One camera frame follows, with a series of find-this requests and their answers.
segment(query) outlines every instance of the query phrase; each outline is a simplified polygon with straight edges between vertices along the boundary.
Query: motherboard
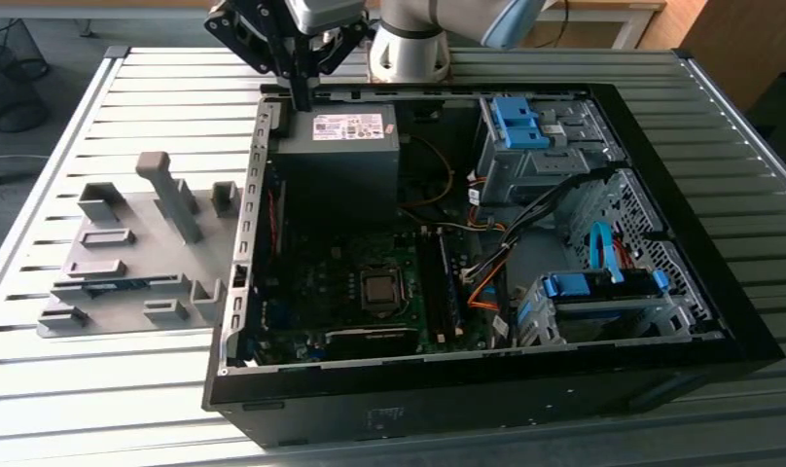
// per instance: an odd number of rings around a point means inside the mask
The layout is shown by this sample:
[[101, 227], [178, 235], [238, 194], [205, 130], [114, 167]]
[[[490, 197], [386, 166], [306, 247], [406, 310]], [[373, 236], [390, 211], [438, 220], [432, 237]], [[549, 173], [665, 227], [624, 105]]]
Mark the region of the motherboard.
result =
[[257, 339], [266, 364], [484, 348], [486, 318], [474, 310], [464, 324], [454, 279], [469, 266], [462, 231], [404, 228], [288, 241]]

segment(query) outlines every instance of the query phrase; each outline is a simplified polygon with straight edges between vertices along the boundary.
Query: wooden cabinet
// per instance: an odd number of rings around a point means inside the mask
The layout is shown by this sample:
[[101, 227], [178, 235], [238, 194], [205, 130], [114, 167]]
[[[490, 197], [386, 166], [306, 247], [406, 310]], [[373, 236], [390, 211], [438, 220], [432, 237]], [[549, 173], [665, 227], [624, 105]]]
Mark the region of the wooden cabinet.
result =
[[746, 110], [786, 69], [786, 0], [666, 0], [638, 47], [690, 51]]

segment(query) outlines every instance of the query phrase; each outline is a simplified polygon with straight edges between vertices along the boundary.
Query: orange wire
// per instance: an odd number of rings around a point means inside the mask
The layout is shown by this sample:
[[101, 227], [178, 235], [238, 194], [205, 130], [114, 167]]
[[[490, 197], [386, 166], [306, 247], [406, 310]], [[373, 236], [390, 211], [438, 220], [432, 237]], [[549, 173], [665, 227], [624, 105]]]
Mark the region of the orange wire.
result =
[[[470, 210], [468, 211], [468, 225], [470, 227], [477, 227], [478, 229], [486, 228], [488, 224], [477, 224], [476, 222], [473, 222], [473, 217], [474, 217], [474, 213], [476, 212], [476, 206], [470, 207]], [[494, 229], [497, 229], [500, 232], [505, 232], [506, 231], [506, 226], [504, 224], [501, 224], [500, 222], [494, 223]]]
[[485, 302], [472, 302], [470, 304], [468, 304], [468, 306], [474, 307], [474, 308], [485, 308], [485, 309], [492, 309], [494, 311], [500, 311], [498, 306], [496, 306], [494, 304], [488, 304]]
[[505, 265], [508, 259], [509, 258], [504, 258], [504, 260], [500, 263], [497, 263], [497, 266], [494, 266], [494, 268], [492, 269], [492, 271], [485, 276], [485, 279], [482, 279], [482, 282], [480, 282], [480, 285], [473, 290], [473, 293], [470, 294], [470, 297], [468, 297], [468, 305], [472, 305], [472, 304], [477, 303], [476, 298], [480, 295], [480, 292], [482, 292], [482, 289], [485, 288], [485, 285], [488, 284], [488, 282], [492, 280], [492, 278], [497, 274], [497, 271], [500, 270], [500, 268]]
[[430, 151], [433, 151], [436, 157], [440, 158], [440, 160], [442, 161], [442, 164], [445, 165], [445, 170], [448, 171], [448, 183], [445, 184], [445, 190], [442, 190], [442, 193], [440, 193], [436, 197], [430, 199], [422, 199], [421, 201], [412, 201], [400, 204], [400, 206], [402, 207], [420, 207], [428, 206], [429, 204], [434, 203], [450, 193], [450, 189], [454, 187], [454, 169], [450, 167], [450, 163], [448, 162], [448, 158], [445, 157], [445, 155], [440, 152], [438, 149], [436, 149], [436, 146], [433, 146], [433, 144], [430, 144], [430, 142], [426, 139], [424, 139], [421, 136], [416, 136], [414, 134], [410, 135], [410, 138], [417, 139], [425, 144], [428, 148], [430, 148]]

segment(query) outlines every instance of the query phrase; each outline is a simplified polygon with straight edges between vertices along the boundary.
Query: ram slot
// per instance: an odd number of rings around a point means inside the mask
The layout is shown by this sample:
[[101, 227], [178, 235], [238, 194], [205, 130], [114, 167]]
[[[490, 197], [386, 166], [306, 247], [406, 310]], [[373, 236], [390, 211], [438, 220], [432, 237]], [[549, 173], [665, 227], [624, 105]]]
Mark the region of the ram slot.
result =
[[456, 326], [448, 300], [442, 242], [434, 231], [424, 230], [417, 235], [417, 265], [430, 339], [437, 343], [448, 343], [456, 337]]

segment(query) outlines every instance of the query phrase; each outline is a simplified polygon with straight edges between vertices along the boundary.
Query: yellow wire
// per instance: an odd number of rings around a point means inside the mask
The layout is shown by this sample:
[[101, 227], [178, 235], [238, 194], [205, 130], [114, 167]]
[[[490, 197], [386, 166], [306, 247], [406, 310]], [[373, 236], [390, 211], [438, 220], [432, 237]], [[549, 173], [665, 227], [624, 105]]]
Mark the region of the yellow wire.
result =
[[413, 139], [417, 139], [418, 141], [421, 141], [425, 144], [425, 146], [428, 148], [430, 148], [430, 151], [433, 151], [433, 154], [436, 154], [436, 157], [440, 158], [440, 160], [442, 161], [442, 164], [445, 165], [445, 170], [448, 171], [448, 184], [445, 185], [445, 190], [442, 190], [442, 193], [440, 193], [432, 199], [424, 199], [421, 201], [410, 201], [410, 202], [405, 202], [401, 204], [402, 207], [420, 207], [420, 206], [426, 206], [430, 203], [438, 201], [450, 193], [450, 189], [454, 187], [454, 170], [450, 168], [450, 163], [448, 162], [448, 158], [445, 158], [445, 155], [440, 152], [438, 149], [436, 149], [436, 146], [433, 146], [433, 144], [430, 144], [430, 142], [426, 139], [424, 139], [421, 136], [416, 136], [414, 134], [412, 134], [410, 137]]

